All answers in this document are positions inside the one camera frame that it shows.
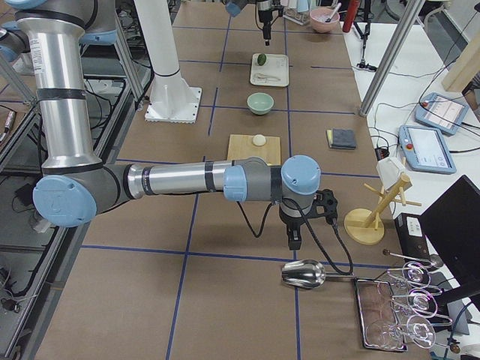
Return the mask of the pink bowl with ice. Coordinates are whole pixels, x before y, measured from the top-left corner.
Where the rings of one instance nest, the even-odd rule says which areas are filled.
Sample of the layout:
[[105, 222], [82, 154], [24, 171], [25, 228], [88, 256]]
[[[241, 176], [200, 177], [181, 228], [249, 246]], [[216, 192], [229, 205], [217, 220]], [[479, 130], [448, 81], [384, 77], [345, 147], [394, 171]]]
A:
[[327, 7], [318, 7], [309, 13], [310, 26], [315, 32], [327, 33], [339, 27], [340, 14], [332, 16], [333, 10]]

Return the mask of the green ceramic bowl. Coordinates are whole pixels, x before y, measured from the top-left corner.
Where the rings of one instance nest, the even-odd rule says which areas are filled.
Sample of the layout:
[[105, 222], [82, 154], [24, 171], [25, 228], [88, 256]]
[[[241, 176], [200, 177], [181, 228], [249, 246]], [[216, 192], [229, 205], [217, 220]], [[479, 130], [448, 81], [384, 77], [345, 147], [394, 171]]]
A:
[[253, 93], [247, 98], [247, 107], [253, 114], [258, 116], [269, 113], [274, 104], [273, 97], [263, 92]]

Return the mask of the white steamed bun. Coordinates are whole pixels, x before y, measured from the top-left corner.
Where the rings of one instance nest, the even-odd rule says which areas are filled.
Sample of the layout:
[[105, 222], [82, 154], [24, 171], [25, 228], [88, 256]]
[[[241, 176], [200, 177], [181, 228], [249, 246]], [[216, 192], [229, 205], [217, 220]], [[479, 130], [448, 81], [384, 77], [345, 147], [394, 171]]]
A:
[[254, 135], [253, 138], [252, 138], [252, 143], [257, 147], [264, 146], [266, 144], [266, 142], [267, 142], [267, 139], [262, 134]]

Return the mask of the green avocado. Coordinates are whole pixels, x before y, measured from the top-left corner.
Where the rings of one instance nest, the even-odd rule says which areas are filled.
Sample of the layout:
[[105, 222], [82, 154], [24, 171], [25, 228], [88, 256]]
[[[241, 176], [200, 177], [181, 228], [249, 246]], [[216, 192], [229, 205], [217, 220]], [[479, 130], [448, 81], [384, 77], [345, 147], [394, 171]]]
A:
[[267, 61], [267, 56], [264, 53], [260, 53], [256, 58], [256, 63], [259, 66], [263, 66], [266, 63], [266, 61]]

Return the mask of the metal scoop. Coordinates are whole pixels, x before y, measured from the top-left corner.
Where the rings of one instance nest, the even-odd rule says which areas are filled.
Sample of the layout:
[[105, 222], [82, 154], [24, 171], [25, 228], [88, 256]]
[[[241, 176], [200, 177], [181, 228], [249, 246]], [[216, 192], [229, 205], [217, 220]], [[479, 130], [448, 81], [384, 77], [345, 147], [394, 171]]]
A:
[[281, 280], [290, 286], [312, 290], [326, 281], [349, 281], [355, 275], [327, 272], [323, 264], [313, 259], [297, 260], [286, 263], [281, 269]]

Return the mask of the metal tube with black tip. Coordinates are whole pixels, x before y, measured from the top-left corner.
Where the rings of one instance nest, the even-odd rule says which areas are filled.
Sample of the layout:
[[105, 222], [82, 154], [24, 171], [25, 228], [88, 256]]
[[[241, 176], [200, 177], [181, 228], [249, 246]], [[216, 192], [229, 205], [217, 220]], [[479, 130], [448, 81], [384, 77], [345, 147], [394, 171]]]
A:
[[339, 9], [341, 7], [341, 3], [338, 2], [335, 7], [332, 9], [331, 13], [328, 15], [326, 22], [330, 23], [333, 18], [335, 18], [336, 14], [338, 13]]

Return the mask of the wooden cutting board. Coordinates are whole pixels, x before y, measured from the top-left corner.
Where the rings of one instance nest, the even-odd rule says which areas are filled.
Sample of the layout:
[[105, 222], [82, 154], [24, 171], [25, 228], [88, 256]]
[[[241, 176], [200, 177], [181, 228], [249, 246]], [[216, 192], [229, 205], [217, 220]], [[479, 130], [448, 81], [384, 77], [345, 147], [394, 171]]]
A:
[[268, 165], [281, 165], [281, 138], [266, 136], [263, 145], [254, 144], [254, 135], [231, 134], [227, 160], [262, 158]]

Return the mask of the black box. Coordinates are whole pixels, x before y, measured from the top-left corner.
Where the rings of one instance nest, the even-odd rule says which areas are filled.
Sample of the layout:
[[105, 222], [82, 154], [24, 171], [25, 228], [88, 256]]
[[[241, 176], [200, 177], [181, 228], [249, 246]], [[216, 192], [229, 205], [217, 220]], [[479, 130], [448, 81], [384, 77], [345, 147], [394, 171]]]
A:
[[407, 257], [430, 260], [426, 236], [417, 214], [400, 213], [394, 219], [402, 254]]

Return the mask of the wine glass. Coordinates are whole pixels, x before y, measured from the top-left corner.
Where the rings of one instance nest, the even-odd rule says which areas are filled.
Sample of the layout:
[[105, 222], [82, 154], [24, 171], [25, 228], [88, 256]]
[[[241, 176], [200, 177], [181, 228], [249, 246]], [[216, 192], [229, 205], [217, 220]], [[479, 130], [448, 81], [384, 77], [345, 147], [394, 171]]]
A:
[[430, 272], [420, 262], [409, 261], [400, 268], [388, 268], [386, 274], [399, 290], [426, 290], [434, 296], [442, 293], [438, 286], [431, 283]]
[[436, 341], [431, 323], [422, 316], [410, 316], [405, 323], [379, 319], [371, 323], [366, 331], [367, 343], [379, 350], [397, 351], [414, 343], [422, 349], [430, 349]]
[[406, 295], [393, 295], [391, 305], [394, 311], [404, 316], [416, 315], [427, 319], [432, 326], [451, 326], [453, 320], [439, 313], [435, 297], [423, 289], [411, 289]]

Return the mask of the dark rectangular tray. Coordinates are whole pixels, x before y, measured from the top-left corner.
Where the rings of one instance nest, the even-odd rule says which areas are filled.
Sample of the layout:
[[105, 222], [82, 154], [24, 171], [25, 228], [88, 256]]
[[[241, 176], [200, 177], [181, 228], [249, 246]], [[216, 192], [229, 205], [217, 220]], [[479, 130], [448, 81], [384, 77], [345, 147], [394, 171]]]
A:
[[391, 308], [393, 296], [389, 282], [384, 280], [357, 279], [354, 281], [355, 299], [361, 329], [361, 341], [365, 349], [405, 353], [408, 350], [403, 336], [390, 340], [386, 335], [374, 335], [372, 324], [379, 320], [388, 325], [398, 324], [398, 317]]

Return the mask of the near teach pendant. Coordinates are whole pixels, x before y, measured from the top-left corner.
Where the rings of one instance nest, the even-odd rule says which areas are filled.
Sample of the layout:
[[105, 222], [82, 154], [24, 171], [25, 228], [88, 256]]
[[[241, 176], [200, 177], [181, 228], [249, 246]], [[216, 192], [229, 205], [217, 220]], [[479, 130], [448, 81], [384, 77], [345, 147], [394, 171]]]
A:
[[418, 172], [454, 174], [457, 168], [439, 129], [401, 125], [400, 148], [409, 167]]

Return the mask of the teach pendant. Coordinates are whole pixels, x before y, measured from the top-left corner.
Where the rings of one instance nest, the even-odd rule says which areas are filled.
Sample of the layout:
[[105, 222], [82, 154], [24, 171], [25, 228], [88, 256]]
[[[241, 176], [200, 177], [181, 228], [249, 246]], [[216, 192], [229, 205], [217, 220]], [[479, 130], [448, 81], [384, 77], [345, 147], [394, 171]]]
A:
[[418, 172], [454, 174], [457, 168], [439, 129], [401, 125], [400, 148], [409, 167]]
[[420, 100], [415, 108], [415, 121], [453, 136], [462, 125], [467, 110], [465, 103], [433, 92]]

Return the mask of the black monitor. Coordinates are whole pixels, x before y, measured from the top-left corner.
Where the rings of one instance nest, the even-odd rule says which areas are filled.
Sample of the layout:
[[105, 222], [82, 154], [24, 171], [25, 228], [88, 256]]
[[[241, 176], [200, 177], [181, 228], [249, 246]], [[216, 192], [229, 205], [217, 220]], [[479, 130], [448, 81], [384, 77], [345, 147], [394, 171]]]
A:
[[462, 175], [420, 216], [421, 229], [460, 286], [445, 300], [479, 307], [479, 188]]

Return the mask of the far teach pendant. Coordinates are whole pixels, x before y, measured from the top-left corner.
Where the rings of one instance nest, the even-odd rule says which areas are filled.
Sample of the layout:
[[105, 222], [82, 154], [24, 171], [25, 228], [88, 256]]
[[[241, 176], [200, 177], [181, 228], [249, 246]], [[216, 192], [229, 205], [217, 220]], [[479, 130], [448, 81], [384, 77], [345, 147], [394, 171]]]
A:
[[467, 110], [465, 103], [433, 92], [420, 100], [415, 108], [415, 121], [453, 136], [462, 125]]

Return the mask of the aluminium frame post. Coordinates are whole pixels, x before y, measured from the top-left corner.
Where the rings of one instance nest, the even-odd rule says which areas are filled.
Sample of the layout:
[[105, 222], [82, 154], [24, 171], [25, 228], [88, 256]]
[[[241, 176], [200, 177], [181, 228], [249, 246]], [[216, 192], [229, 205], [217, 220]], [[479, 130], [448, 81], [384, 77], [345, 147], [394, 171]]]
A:
[[410, 33], [416, 17], [422, 9], [424, 3], [425, 0], [408, 1], [405, 12], [403, 13], [394, 30], [382, 60], [379, 63], [379, 67], [368, 87], [363, 101], [361, 102], [358, 112], [360, 116], [366, 117], [374, 105], [374, 101], [380, 94], [380, 90], [383, 87], [387, 76], [389, 75], [389, 71], [391, 70], [395, 59], [401, 51], [401, 47], [403, 46], [407, 35]]

